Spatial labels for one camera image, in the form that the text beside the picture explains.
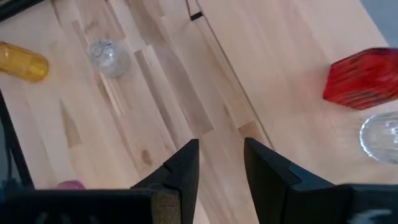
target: wooden tabletop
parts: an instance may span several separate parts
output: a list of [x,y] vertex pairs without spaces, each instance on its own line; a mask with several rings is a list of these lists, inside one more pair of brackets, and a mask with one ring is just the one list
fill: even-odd
[[334,183],[398,183],[359,144],[372,114],[322,99],[331,63],[386,46],[359,0],[199,0],[272,147]]
[[[334,183],[398,183],[398,166],[358,140],[368,116],[398,103],[355,111],[322,100],[331,63],[387,45],[358,0],[190,4],[205,18],[190,22],[183,0],[54,0],[0,23],[0,40],[50,61],[40,83],[0,75],[37,188],[127,188],[199,138],[196,223],[257,223],[245,136]],[[86,48],[102,38],[129,52],[125,76],[90,63]]]
[[[90,63],[86,49],[102,38],[128,51],[123,77]],[[185,1],[44,1],[0,23],[0,40],[50,62],[39,83],[0,75],[37,188],[78,179],[126,189],[199,138],[195,222],[257,222],[243,137],[269,143],[207,21],[191,22]]]

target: clear glass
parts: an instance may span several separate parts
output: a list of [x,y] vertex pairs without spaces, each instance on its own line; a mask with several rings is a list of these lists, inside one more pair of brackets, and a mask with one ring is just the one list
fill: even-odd
[[359,140],[370,157],[398,165],[398,112],[371,116],[362,125]]
[[129,54],[112,40],[103,39],[92,44],[88,53],[93,63],[110,78],[119,78],[129,71]]

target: wooden table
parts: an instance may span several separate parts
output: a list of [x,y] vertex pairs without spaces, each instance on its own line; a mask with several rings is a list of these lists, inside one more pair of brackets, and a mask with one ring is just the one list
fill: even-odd
[[[86,54],[105,37],[131,57],[119,79]],[[195,222],[257,222],[243,137],[269,143],[205,18],[191,22],[185,1],[44,1],[0,23],[0,40],[50,61],[40,83],[0,75],[37,188],[78,179],[126,189],[199,138]]]
[[359,0],[199,0],[272,147],[334,183],[398,183],[370,159],[363,121],[398,101],[355,111],[322,100],[331,63],[386,46]]
[[[0,75],[36,187],[126,188],[200,138],[195,221],[256,223],[243,136],[334,183],[398,182],[398,167],[358,141],[368,116],[398,104],[354,111],[321,98],[332,62],[386,45],[358,0],[190,3],[210,26],[190,22],[183,0],[45,1],[0,24],[1,40],[51,64],[41,83]],[[86,55],[104,37],[131,56],[120,79]]]

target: red block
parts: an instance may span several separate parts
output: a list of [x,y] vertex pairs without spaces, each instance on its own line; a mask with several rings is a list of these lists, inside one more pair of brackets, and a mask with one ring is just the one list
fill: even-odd
[[335,62],[323,98],[357,110],[398,99],[398,49],[368,49]]

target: black metal frame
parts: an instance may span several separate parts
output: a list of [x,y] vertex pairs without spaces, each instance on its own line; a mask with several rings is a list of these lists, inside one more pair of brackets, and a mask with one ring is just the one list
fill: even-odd
[[201,11],[195,13],[194,15],[191,15],[191,7],[189,5],[189,1],[185,0],[185,3],[187,4],[188,15],[189,15],[189,18],[190,18],[191,21],[195,21],[195,20],[197,20],[197,19],[199,19],[199,18],[201,18],[203,16],[203,13]]
[[4,140],[6,142],[6,150],[10,150],[12,157],[16,163],[19,176],[21,177],[21,182],[25,188],[33,189],[33,181],[30,176],[24,155],[19,145],[19,141],[12,125],[11,117],[9,115],[6,102],[0,91],[0,120],[4,129]]
[[0,22],[44,0],[12,0],[0,6]]
[[0,223],[192,224],[199,183],[193,139],[125,190],[23,190],[0,202]]
[[334,185],[251,138],[244,163],[260,224],[398,223],[398,185]]

